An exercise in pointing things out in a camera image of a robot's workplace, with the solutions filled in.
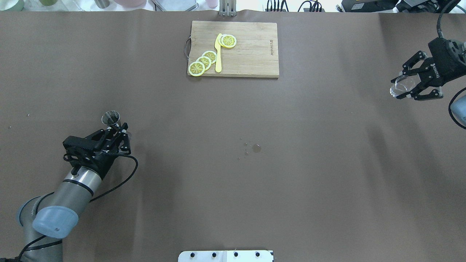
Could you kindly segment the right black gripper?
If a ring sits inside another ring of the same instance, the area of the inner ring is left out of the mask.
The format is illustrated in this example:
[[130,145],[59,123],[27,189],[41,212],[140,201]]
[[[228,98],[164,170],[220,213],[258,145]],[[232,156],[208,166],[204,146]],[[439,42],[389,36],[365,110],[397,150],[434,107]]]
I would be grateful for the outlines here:
[[[447,39],[435,38],[428,43],[432,58],[424,51],[417,51],[403,65],[399,76],[417,77],[418,84],[410,91],[396,99],[410,98],[416,101],[441,99],[444,97],[441,86],[452,80],[465,76],[466,65],[453,61],[447,49]],[[432,80],[432,68],[435,79]]]

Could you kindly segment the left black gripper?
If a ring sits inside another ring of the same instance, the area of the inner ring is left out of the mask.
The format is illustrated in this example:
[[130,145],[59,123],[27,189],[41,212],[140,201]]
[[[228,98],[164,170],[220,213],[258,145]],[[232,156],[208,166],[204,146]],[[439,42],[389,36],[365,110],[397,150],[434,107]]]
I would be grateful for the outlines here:
[[72,167],[86,167],[96,172],[104,179],[109,172],[117,156],[131,154],[130,133],[111,129],[100,129],[84,138],[68,136],[63,141],[65,148],[65,161],[70,162]]

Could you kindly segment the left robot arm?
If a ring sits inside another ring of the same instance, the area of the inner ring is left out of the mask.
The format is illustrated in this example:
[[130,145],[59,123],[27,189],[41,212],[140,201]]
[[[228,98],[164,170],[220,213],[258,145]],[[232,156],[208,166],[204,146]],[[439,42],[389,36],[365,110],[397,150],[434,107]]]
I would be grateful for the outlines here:
[[63,239],[77,225],[87,205],[118,157],[131,158],[128,124],[107,124],[106,129],[63,141],[63,159],[72,166],[54,192],[34,197],[17,212],[25,233],[25,247],[17,262],[63,261]]

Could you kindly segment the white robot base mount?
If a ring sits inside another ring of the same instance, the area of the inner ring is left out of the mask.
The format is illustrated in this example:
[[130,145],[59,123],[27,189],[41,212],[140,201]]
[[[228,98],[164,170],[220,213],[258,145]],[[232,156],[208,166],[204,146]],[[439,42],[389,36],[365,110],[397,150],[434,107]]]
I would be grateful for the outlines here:
[[178,262],[274,262],[269,250],[198,250],[183,251]]

